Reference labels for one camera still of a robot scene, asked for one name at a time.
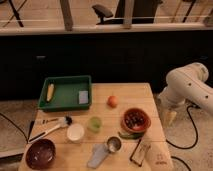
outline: dark red bowl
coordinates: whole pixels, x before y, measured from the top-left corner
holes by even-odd
[[[27,151],[26,163],[31,169],[47,169],[55,158],[55,145],[48,139],[33,143]]]
[[[121,126],[129,133],[145,132],[150,125],[149,116],[139,108],[128,109],[121,120]]]

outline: scoop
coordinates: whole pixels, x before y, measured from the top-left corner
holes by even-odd
[[[55,131],[58,128],[63,128],[63,127],[67,127],[72,123],[72,118],[69,116],[65,116],[59,119],[59,123],[57,125],[55,125],[53,128],[50,128],[38,135],[36,135],[35,137],[31,138],[28,143],[33,143],[41,138],[43,138],[44,136],[46,136],[47,134]]]
[[[110,137],[106,143],[96,144],[93,147],[93,154],[87,163],[89,168],[97,168],[104,159],[121,148],[121,140],[117,137]]]
[[[115,153],[121,148],[121,140],[117,137],[110,137],[106,144],[110,153]]]

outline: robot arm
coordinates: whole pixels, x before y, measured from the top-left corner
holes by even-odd
[[[201,63],[192,63],[170,71],[166,76],[168,85],[159,95],[163,107],[175,108],[188,99],[213,114],[213,89],[204,83],[208,76],[208,69]]]

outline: small white bowl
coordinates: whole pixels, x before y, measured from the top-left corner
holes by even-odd
[[[67,137],[74,143],[79,143],[84,137],[84,127],[81,124],[73,123],[67,129]]]

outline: wooden board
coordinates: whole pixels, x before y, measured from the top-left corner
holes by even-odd
[[[119,104],[115,109],[106,105],[107,98],[110,95],[115,95],[119,99]],[[122,148],[116,154],[109,155],[96,170],[173,170],[170,153],[149,84],[93,84],[92,97],[92,106],[87,111],[38,112],[36,119],[69,115],[72,117],[73,122],[81,123],[85,127],[85,136],[80,144],[73,144],[67,139],[67,128],[58,129],[45,137],[52,140],[56,145],[56,157],[53,165],[48,170],[92,170],[87,168],[86,165],[92,155],[93,146],[106,142],[110,136],[118,136],[117,132],[122,131],[120,126],[121,117],[125,110],[131,107],[139,107],[146,111],[152,122],[151,127],[143,137],[144,140],[151,141],[151,149],[148,151],[142,167],[138,167],[129,161],[138,140],[121,139]],[[88,120],[92,116],[98,116],[102,119],[102,127],[99,133],[92,133],[87,129]],[[51,128],[53,125],[55,125],[54,122],[45,125],[34,125],[31,137]],[[19,170],[31,170],[26,165],[25,154]]]

